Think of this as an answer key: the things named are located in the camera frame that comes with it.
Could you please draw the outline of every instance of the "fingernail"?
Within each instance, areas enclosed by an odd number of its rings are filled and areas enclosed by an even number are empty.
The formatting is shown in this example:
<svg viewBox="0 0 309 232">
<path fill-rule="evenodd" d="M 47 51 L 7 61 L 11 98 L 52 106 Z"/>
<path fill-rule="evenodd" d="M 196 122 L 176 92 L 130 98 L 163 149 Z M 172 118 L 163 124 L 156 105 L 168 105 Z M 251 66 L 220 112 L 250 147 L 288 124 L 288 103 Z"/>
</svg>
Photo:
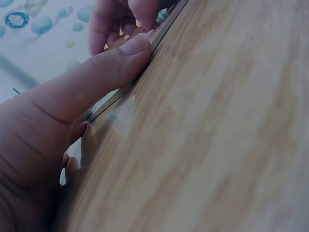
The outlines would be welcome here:
<svg viewBox="0 0 309 232">
<path fill-rule="evenodd" d="M 125 42 L 119 49 L 128 56 L 135 55 L 148 47 L 149 39 L 145 33 L 140 33 Z"/>
</svg>

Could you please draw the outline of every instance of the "skin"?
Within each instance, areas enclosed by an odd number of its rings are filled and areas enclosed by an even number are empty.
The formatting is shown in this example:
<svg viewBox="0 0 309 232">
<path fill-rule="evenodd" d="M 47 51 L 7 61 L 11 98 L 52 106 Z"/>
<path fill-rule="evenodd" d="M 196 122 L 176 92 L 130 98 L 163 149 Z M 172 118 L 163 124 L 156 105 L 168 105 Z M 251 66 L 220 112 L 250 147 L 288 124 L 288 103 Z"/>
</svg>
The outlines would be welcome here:
<svg viewBox="0 0 309 232">
<path fill-rule="evenodd" d="M 86 129 L 80 117 L 132 81 L 150 58 L 147 40 L 138 35 L 132 41 L 142 48 L 139 53 L 126 54 L 132 49 L 124 44 L 0 104 L 1 231 L 48 230 L 62 189 L 60 173 L 69 161 L 65 151 Z"/>
<path fill-rule="evenodd" d="M 176 0 L 96 0 L 89 22 L 89 51 L 91 55 L 103 52 L 104 45 L 112 46 L 119 38 L 119 29 L 131 35 L 136 20 L 147 30 L 155 26 L 160 9 Z"/>
</svg>

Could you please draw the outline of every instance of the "wood grain surface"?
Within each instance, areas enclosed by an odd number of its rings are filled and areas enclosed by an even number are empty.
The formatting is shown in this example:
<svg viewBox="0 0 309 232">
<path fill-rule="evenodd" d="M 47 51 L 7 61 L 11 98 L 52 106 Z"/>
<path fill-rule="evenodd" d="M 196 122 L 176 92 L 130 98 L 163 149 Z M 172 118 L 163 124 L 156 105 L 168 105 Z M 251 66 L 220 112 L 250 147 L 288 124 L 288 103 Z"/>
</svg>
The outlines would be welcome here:
<svg viewBox="0 0 309 232">
<path fill-rule="evenodd" d="M 307 0 L 189 0 L 89 126 L 57 231 L 309 231 L 308 87 Z"/>
</svg>

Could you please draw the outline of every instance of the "blue circle pattern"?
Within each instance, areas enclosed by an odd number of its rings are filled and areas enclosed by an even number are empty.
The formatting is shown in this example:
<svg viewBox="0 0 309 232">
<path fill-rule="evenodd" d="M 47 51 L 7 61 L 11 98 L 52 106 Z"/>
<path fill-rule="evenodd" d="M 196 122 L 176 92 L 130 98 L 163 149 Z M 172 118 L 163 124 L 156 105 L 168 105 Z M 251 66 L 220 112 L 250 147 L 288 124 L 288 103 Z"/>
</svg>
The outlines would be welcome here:
<svg viewBox="0 0 309 232">
<path fill-rule="evenodd" d="M 15 25 L 13 24 L 11 21 L 10 21 L 10 16 L 12 15 L 16 15 L 16 16 L 19 16 L 23 19 L 23 23 L 21 25 Z M 19 29 L 19 28 L 23 28 L 25 25 L 28 24 L 30 18 L 29 18 L 29 15 L 28 14 L 25 14 L 23 12 L 13 12 L 13 13 L 10 13 L 8 14 L 5 19 L 4 19 L 4 22 L 6 25 L 10 26 L 11 28 L 13 29 Z"/>
<path fill-rule="evenodd" d="M 84 6 L 77 11 L 77 18 L 84 23 L 88 23 L 92 14 L 92 6 Z"/>
<path fill-rule="evenodd" d="M 5 27 L 0 25 L 0 38 L 5 34 Z"/>
<path fill-rule="evenodd" d="M 0 7 L 7 7 L 11 5 L 14 0 L 0 0 Z"/>
<path fill-rule="evenodd" d="M 33 33 L 38 35 L 43 35 L 53 27 L 53 22 L 50 17 L 43 16 L 41 18 L 36 19 L 31 24 L 31 30 Z"/>
<path fill-rule="evenodd" d="M 64 9 L 64 8 L 61 8 L 61 9 L 57 10 L 57 15 L 58 15 L 59 17 L 63 17 L 63 16 L 65 16 L 66 14 L 67 14 L 67 10 Z"/>
<path fill-rule="evenodd" d="M 76 23 L 76 24 L 74 24 L 74 25 L 72 26 L 73 31 L 76 31 L 76 32 L 82 31 L 83 28 L 84 28 L 84 27 L 83 27 L 83 25 L 82 25 L 81 23 Z"/>
</svg>

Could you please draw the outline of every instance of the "finger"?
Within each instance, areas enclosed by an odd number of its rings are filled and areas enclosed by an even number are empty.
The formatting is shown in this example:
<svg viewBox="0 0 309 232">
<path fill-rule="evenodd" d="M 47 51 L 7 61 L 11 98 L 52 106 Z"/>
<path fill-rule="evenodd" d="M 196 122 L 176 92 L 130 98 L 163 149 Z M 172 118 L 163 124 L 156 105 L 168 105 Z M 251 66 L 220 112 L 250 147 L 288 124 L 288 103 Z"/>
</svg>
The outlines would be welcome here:
<svg viewBox="0 0 309 232">
<path fill-rule="evenodd" d="M 159 0 L 128 0 L 129 8 L 140 25 L 152 29 L 159 13 Z"/>
<path fill-rule="evenodd" d="M 120 21 L 126 13 L 125 6 L 115 0 L 96 0 L 89 21 L 89 51 L 97 55 L 119 36 Z"/>
<path fill-rule="evenodd" d="M 132 11 L 128 8 L 126 16 L 121 22 L 121 30 L 125 35 L 131 36 L 136 28 L 136 19 Z"/>
<path fill-rule="evenodd" d="M 87 125 L 85 122 L 78 125 L 73 129 L 72 135 L 70 137 L 69 146 L 71 146 L 73 143 L 75 143 L 85 132 L 87 128 Z"/>
<path fill-rule="evenodd" d="M 69 162 L 69 155 L 67 152 L 63 154 L 62 168 L 65 168 Z"/>
<path fill-rule="evenodd" d="M 24 98 L 62 123 L 72 123 L 112 90 L 132 81 L 151 55 L 146 34 L 100 53 L 67 73 L 28 92 Z"/>
<path fill-rule="evenodd" d="M 70 184 L 80 169 L 80 162 L 75 157 L 70 157 L 69 163 L 65 169 L 66 172 L 66 184 Z"/>
<path fill-rule="evenodd" d="M 90 115 L 91 115 L 91 110 L 89 109 L 82 116 L 80 116 L 73 122 L 73 127 L 77 127 L 83 122 L 86 122 L 89 119 Z"/>
</svg>

